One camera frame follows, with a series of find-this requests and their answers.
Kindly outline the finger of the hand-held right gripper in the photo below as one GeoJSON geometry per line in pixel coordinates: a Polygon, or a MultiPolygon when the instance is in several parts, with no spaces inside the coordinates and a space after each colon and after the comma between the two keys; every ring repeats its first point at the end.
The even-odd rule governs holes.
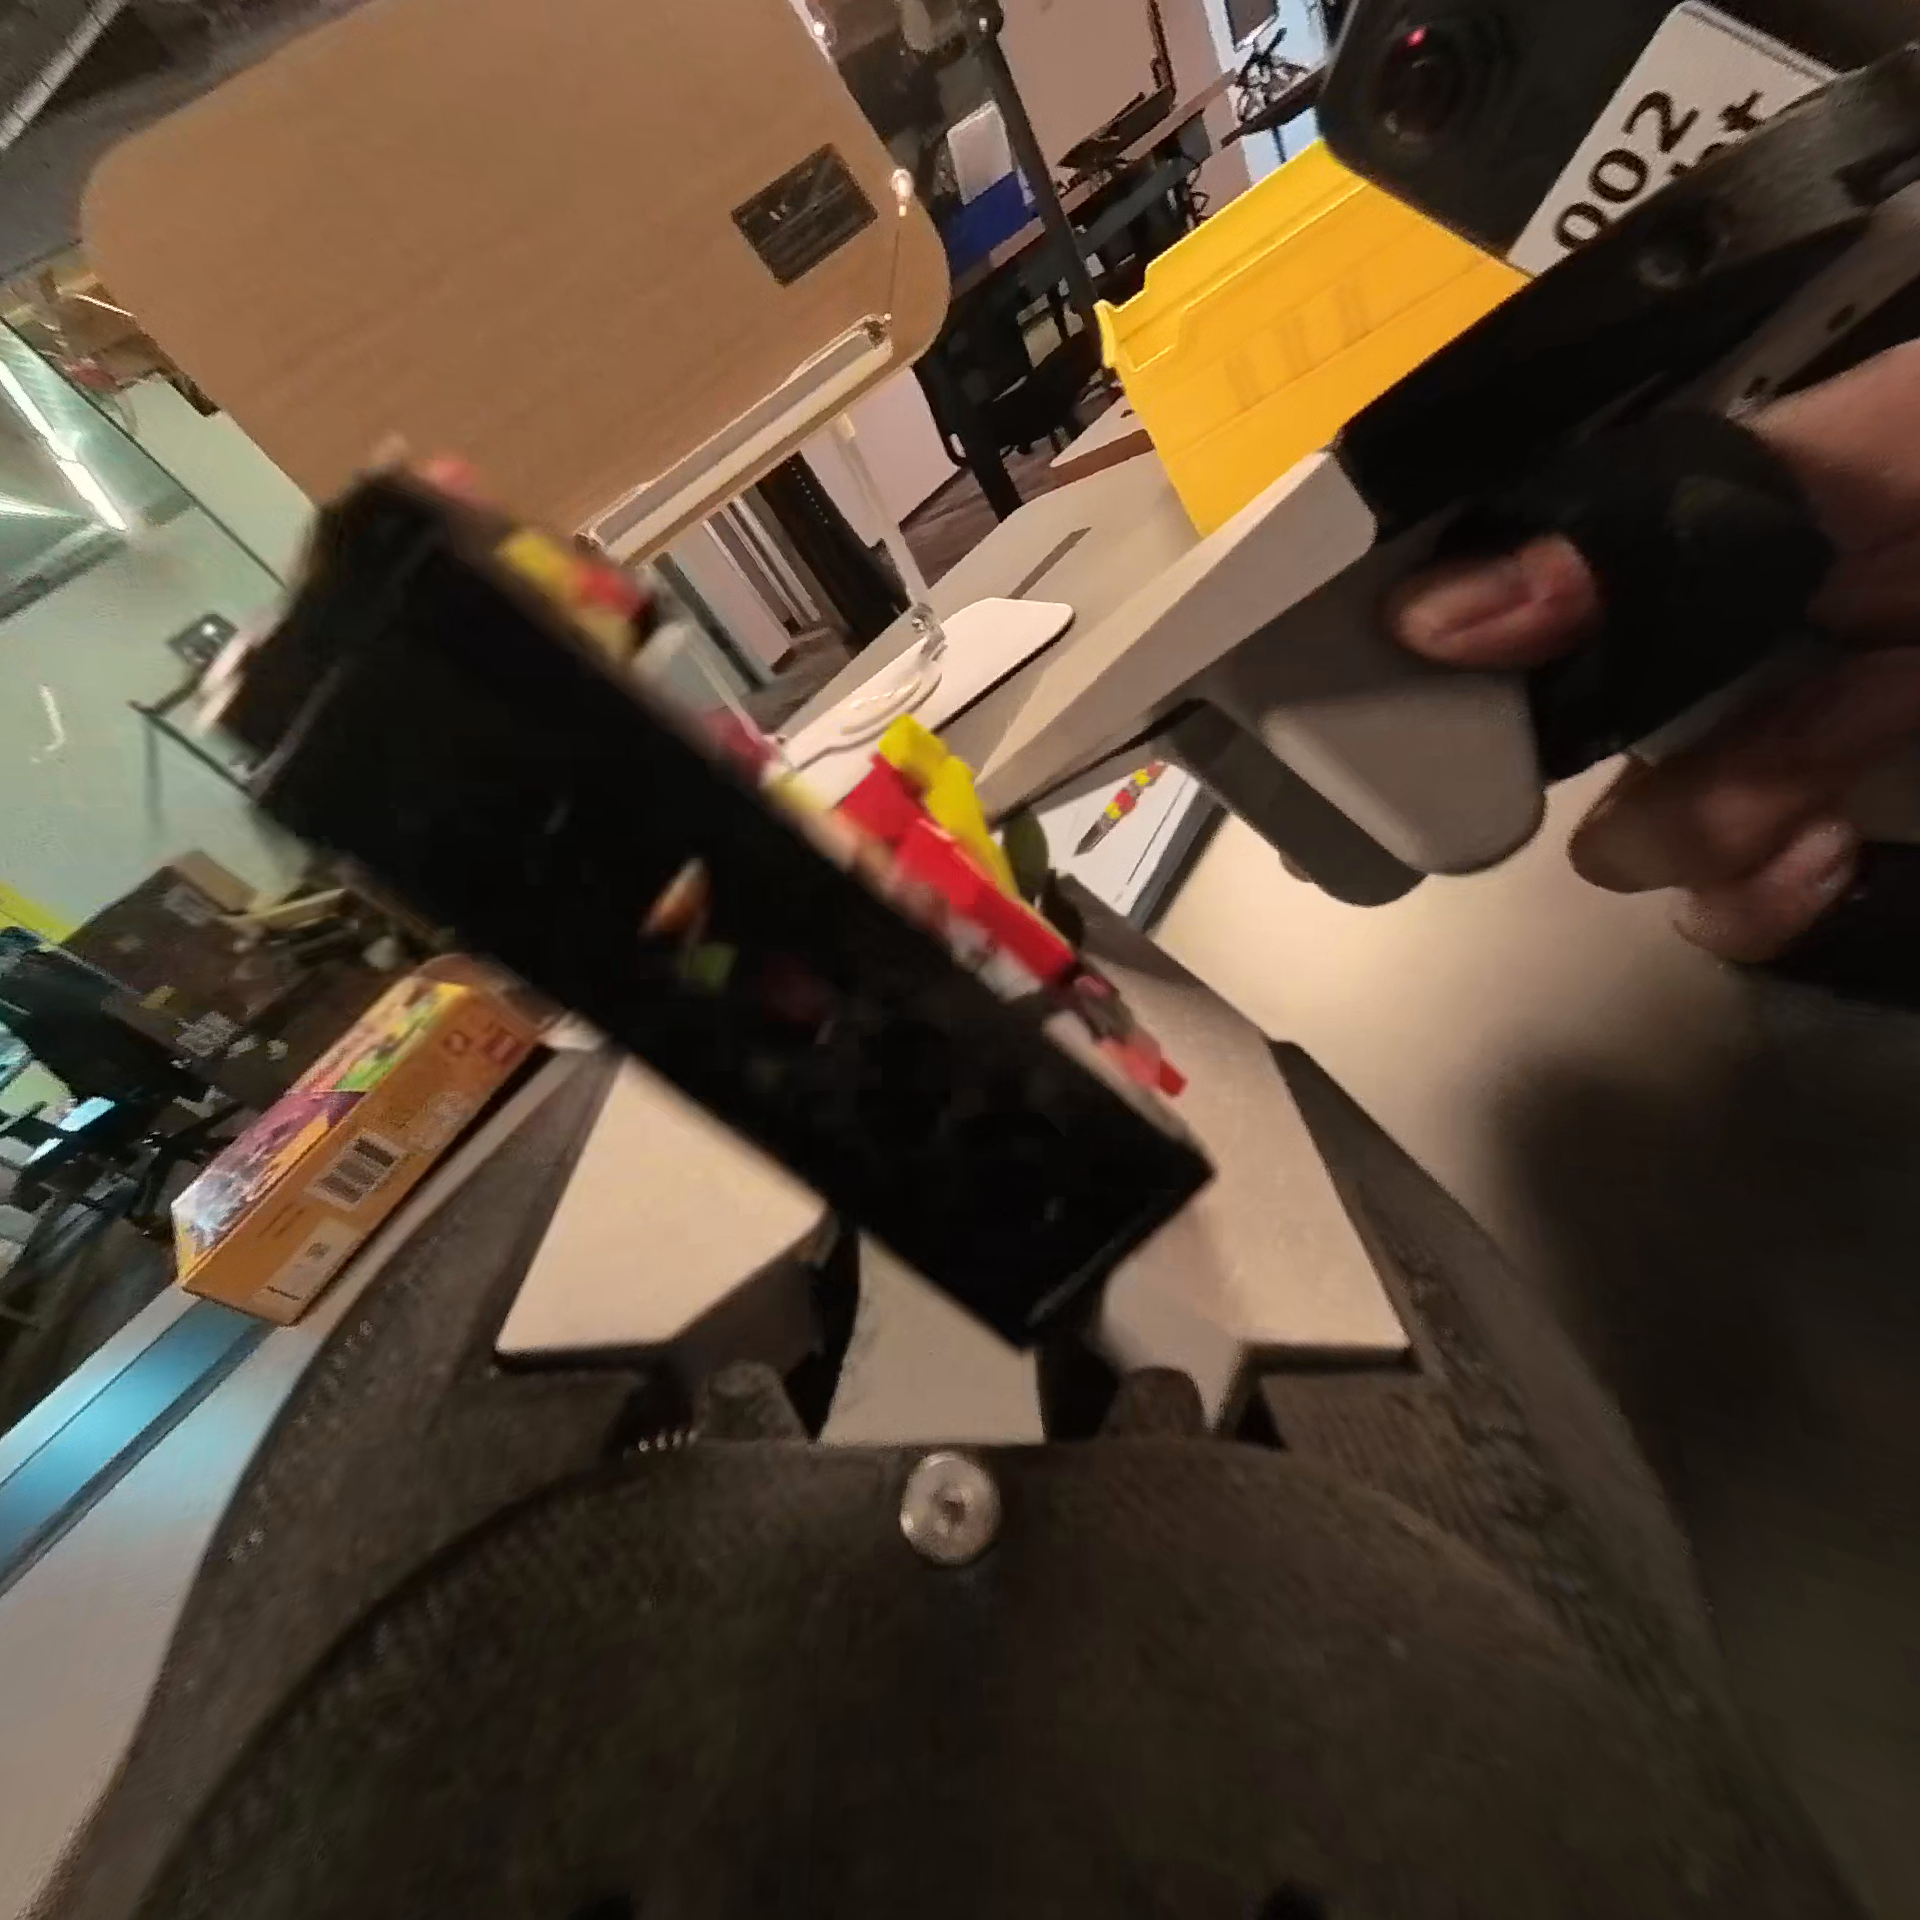
{"type": "Polygon", "coordinates": [[[979,795],[1004,818],[1133,751],[1173,759],[1170,716],[1212,705],[1425,879],[1504,865],[1546,823],[1523,682],[1386,628],[1458,516],[1381,532],[1340,460],[1312,455],[1037,669],[979,795]]]}
{"type": "Polygon", "coordinates": [[[1212,705],[1187,705],[1168,720],[1170,756],[1208,794],[1274,849],[1289,874],[1346,905],[1393,905],[1425,875],[1274,754],[1262,739],[1212,705]]]}

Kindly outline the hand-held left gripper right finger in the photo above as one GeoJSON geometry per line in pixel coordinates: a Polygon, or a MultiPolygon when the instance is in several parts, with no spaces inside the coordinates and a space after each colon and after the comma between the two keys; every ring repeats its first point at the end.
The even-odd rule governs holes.
{"type": "Polygon", "coordinates": [[[1409,1333],[1262,1028],[1163,952],[1098,964],[1184,1075],[1170,1108],[1213,1172],[1110,1274],[1093,1353],[1184,1373],[1212,1429],[1286,1365],[1402,1362],[1409,1333]]]}

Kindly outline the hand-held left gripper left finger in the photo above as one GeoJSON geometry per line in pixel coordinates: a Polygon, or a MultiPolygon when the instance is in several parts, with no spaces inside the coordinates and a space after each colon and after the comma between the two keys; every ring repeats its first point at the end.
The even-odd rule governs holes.
{"type": "Polygon", "coordinates": [[[493,1337],[504,1365],[836,1365],[858,1243],[819,1193],[614,1066],[493,1337]]]}

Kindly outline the black red yellow lego model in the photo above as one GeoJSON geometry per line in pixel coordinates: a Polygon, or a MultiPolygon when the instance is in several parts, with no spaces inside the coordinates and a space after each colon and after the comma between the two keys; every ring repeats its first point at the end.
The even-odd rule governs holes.
{"type": "Polygon", "coordinates": [[[617,668],[630,610],[579,546],[366,472],[216,723],[278,828],[1033,1347],[1212,1184],[1181,1077],[916,799],[809,805],[617,668]]]}

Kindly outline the orange cardboard lego box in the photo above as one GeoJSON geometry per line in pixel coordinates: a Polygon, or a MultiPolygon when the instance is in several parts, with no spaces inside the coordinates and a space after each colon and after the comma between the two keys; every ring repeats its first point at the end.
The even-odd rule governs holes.
{"type": "Polygon", "coordinates": [[[538,1059],[554,1015],[456,956],[403,977],[172,1205],[174,1283],[289,1329],[538,1059]]]}

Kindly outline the open instruction booklet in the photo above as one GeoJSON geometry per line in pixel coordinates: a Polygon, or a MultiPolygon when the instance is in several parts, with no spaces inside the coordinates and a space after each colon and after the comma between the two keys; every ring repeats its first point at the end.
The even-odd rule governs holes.
{"type": "Polygon", "coordinates": [[[1133,751],[1036,805],[1046,863],[1113,915],[1148,928],[1221,805],[1176,759],[1133,751]]]}

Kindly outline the yellow plastic bin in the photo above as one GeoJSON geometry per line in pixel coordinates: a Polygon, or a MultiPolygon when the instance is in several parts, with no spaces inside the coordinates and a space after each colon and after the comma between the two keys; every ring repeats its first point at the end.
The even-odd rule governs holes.
{"type": "Polygon", "coordinates": [[[1098,301],[1107,370],[1202,538],[1530,287],[1315,139],[1098,301]]]}

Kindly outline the wooden board on white stand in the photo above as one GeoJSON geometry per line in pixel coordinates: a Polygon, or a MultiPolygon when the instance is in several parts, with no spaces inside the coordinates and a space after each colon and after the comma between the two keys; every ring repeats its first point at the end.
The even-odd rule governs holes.
{"type": "Polygon", "coordinates": [[[354,8],[120,143],[80,239],[310,500],[449,453],[629,568],[845,429],[952,298],[779,3],[354,8]]]}

